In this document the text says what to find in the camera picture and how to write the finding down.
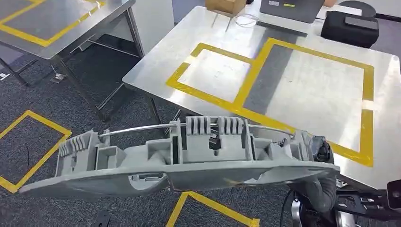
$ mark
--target metal table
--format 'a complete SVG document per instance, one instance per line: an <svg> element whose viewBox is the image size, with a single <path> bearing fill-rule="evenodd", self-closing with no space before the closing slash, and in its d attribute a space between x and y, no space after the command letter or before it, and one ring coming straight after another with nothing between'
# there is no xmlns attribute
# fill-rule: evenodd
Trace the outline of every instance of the metal table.
<svg viewBox="0 0 401 227"><path fill-rule="evenodd" d="M401 178L398 57L325 40L314 35L316 24L273 17L301 32L235 22L225 31L229 18L213 23L215 15L194 8L128 72L126 86L201 115L324 135L353 183L385 189Z"/></svg>
<svg viewBox="0 0 401 227"><path fill-rule="evenodd" d="M94 42L90 40L93 35L120 17L127 19L132 38L139 45L131 9L134 3L135 0L0 0L0 43L58 64L99 118L105 120L101 109L123 85L96 106L66 66L65 58L84 42ZM141 47L137 49L142 57ZM28 86L18 71L0 63Z"/></svg>

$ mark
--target yellow tape marking on floor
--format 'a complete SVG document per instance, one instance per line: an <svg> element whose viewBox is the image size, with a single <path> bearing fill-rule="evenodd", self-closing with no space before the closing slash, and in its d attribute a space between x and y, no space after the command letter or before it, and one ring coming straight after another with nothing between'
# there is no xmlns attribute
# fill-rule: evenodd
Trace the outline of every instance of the yellow tape marking on floor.
<svg viewBox="0 0 401 227"><path fill-rule="evenodd" d="M251 218L245 217L244 215L242 215L234 210L231 210L230 208L227 208L227 207L221 205L220 203L215 202L215 201L213 201L201 194L198 194L196 192L181 193L181 196L178 199L178 202L175 205L174 210L171 213L171 216L170 216L166 226L168 226L168 227L174 226L174 223L177 221L178 215L180 214L181 209L183 208L185 200L187 199L188 195L191 196L192 198L194 198L196 201L201 202L201 203L205 204L206 206L213 208L213 209L217 210L218 212L223 213L238 222L243 223L244 225L251 226L251 227L259 226L260 219L251 219Z"/></svg>
<svg viewBox="0 0 401 227"><path fill-rule="evenodd" d="M93 9L91 9L88 13L86 13L85 15L83 15L81 18L79 18L78 20L72 22L70 25L68 25L67 27L63 28L61 31L59 31L58 33L56 33L53 37L51 37L48 40L39 38L37 36L25 33L23 31L20 31L18 29L9 27L7 25L4 25L4 23L6 23L7 21L10 21L12 19L14 19L15 17L18 17L19 15L35 8L36 6L38 6L39 4L45 2L46 0L28 0L30 2L32 2L31 5L11 14L10 16L0 20L0 31L9 33L11 35L17 36L21 39L25 39L27 41L30 41L32 43L38 44L40 46L43 47L47 47L50 44L52 44L54 41L56 41L57 39L59 39L60 37L62 37L63 35L65 35L67 32L69 32L71 29L73 29L75 26L77 26L79 23L81 23L82 21L84 21L86 18L88 18L91 14L93 14L94 12L96 12L99 8L101 8L105 3L103 1L96 1L95 3L98 4L98 6L94 7Z"/></svg>
<svg viewBox="0 0 401 227"><path fill-rule="evenodd" d="M240 61L247 62L251 65L250 70L245 76L244 82L241 85L237 96L235 97L234 102L228 102L221 98L210 95L206 92L197 90L193 87L190 87L186 84L178 82L178 79L182 76L182 74L188 69L190 66L189 63L183 62L181 66L173 73L173 75L166 81L166 84L170 87L173 87L177 90L183 91L187 94L193 95L197 98L220 106L232 113L235 113L239 116L250 119L254 122L258 122L262 125L278 128L283 130L290 130L294 132L295 128L287 125L285 123L279 122L272 118L269 118L263 114L253 112L243 107L246 98L249 95L249 92L252 89L254 82L256 81L259 72L266 61L271 49L274 45L279 45L282 47L286 47L289 49L293 49L296 51L305 52L308 54L312 54L314 56L318 56L321 58L326 58L332 61L337 61L343 64L351 65L354 67L358 67L364 70L364 79L363 79L363 91L362 91L362 99L373 101L373 85L374 85L374 67L371 65L367 65L364 63L360 63L357 61L352 61L349 59L337 57L331 54L315 51L312 49L304 48L302 46L298 46L295 44L287 43L281 40L269 38L266 43L263 45L261 52L254 59L249 59L244 56L240 56L235 53L230 53L226 50L219 49L217 47L212 47L203 43L198 44L198 46L192 51L191 56L196 57L203 49L207 49L216 53L220 53L227 57L232 57ZM350 160L356 161L360 164L363 164L367 167L373 166L373 111L371 110L361 110L361 136L360 136L360 145L359 152L351 150L349 148L343 147L334 142L330 142L333 151L341 156L344 156Z"/></svg>
<svg viewBox="0 0 401 227"><path fill-rule="evenodd" d="M187 200L188 195L189 195L189 192L181 193L181 196L178 199L178 202L175 205L174 210L171 213L170 218L168 219L168 222L167 222L167 225L166 225L167 227L173 227L174 226L174 223L177 221L178 215L180 214L181 209L183 208L184 203Z"/></svg>
<svg viewBox="0 0 401 227"><path fill-rule="evenodd" d="M59 144L65 141L70 135L71 131L65 129L64 127L49 121L48 119L27 110L23 113L20 117L18 117L9 127L7 127L3 132L0 133L0 139L3 138L8 132L10 132L17 124L19 124L24 118L27 116L32 117L33 119L49 126L50 128L59 131L60 133L64 134L64 136L48 151L46 154L18 181L17 184L13 184L10 181L6 180L5 178L0 176L0 186L7 189L8 191L15 193L17 190L25 184L25 182L46 162L47 159L54 154L54 152L59 147Z"/></svg>

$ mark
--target white wall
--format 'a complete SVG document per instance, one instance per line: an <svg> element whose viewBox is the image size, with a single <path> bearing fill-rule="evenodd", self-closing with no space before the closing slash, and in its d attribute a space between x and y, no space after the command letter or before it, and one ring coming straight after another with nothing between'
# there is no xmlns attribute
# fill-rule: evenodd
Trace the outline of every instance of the white wall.
<svg viewBox="0 0 401 227"><path fill-rule="evenodd" d="M139 41L146 55L174 27L171 0L136 0L132 6ZM122 19L109 35L132 41L128 23Z"/></svg>
<svg viewBox="0 0 401 227"><path fill-rule="evenodd" d="M376 9L376 13L401 17L401 0L358 0L365 2Z"/></svg>

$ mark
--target cardboard box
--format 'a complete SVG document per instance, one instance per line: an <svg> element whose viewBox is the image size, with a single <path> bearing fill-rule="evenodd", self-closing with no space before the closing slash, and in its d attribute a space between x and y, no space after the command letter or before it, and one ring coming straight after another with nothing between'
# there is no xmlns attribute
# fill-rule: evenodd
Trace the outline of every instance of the cardboard box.
<svg viewBox="0 0 401 227"><path fill-rule="evenodd" d="M210 11L222 11L237 15L246 5L246 0L205 0Z"/></svg>

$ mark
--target laptop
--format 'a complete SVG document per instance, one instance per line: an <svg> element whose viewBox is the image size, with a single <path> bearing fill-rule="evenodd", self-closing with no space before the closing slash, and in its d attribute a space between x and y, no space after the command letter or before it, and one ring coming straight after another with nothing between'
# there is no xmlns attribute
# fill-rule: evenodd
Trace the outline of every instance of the laptop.
<svg viewBox="0 0 401 227"><path fill-rule="evenodd" d="M313 23L324 0L262 0L261 13Z"/></svg>

